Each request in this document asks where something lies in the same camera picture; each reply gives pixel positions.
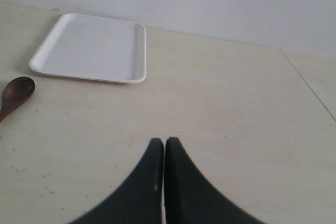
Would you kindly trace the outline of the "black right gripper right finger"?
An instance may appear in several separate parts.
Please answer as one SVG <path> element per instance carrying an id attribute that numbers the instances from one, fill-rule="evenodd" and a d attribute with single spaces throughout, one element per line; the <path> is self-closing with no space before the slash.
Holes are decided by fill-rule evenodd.
<path id="1" fill-rule="evenodd" d="M 166 141 L 164 166 L 167 223 L 262 223 L 204 177 L 177 137 Z"/>

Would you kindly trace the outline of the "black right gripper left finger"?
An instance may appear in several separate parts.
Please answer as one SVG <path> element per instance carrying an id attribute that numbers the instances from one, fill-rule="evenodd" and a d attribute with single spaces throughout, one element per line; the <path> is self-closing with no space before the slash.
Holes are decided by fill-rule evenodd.
<path id="1" fill-rule="evenodd" d="M 72 223 L 161 223 L 164 145 L 153 138 L 125 181 Z"/>

